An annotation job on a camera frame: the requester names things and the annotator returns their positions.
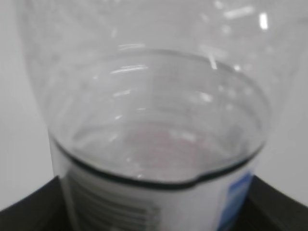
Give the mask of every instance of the white label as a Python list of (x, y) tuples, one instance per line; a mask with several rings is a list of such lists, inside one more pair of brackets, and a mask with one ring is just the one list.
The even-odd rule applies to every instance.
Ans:
[(228, 231), (255, 166), (185, 190), (117, 183), (72, 165), (62, 180), (81, 231)]

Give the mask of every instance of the blue label section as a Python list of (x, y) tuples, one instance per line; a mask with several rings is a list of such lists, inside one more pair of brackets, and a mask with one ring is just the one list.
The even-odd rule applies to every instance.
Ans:
[(252, 176), (251, 173), (247, 173), (229, 187), (218, 231), (228, 231), (233, 226), (237, 214), (245, 201)]

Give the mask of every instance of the black base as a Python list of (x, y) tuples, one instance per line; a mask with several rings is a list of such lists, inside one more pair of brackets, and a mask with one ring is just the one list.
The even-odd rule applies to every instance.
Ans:
[[(60, 182), (0, 212), (0, 231), (70, 231)], [(232, 231), (308, 231), (308, 208), (255, 177)]]

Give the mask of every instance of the white wall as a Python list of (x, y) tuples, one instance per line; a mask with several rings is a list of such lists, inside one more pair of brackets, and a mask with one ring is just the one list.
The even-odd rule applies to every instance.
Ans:
[[(48, 135), (26, 78), (11, 3), (0, 0), (0, 210), (53, 178)], [(257, 174), (308, 205), (307, 61), (308, 53)]]

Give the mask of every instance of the barcode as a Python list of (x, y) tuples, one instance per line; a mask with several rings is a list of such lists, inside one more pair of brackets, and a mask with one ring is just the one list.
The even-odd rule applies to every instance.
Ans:
[(153, 203), (108, 192), (73, 171), (67, 180), (84, 231), (158, 231), (160, 213)]

